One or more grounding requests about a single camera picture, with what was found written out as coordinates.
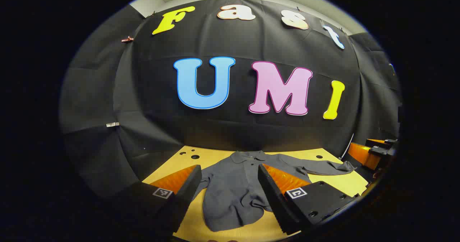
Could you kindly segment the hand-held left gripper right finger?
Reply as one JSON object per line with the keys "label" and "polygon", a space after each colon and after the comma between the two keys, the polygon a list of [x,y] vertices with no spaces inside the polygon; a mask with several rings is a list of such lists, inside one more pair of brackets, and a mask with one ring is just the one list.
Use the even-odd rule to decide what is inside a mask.
{"label": "hand-held left gripper right finger", "polygon": [[307,182],[266,164],[258,166],[258,181],[287,235],[327,223],[360,196],[348,196],[324,181]]}

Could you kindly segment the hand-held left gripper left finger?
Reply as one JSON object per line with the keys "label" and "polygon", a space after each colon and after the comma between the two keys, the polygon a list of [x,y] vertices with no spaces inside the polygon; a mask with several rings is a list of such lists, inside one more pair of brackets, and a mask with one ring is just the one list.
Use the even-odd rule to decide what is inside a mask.
{"label": "hand-held left gripper left finger", "polygon": [[178,231],[202,179],[192,165],[152,183],[136,182],[108,198],[108,204],[135,232],[172,235]]}

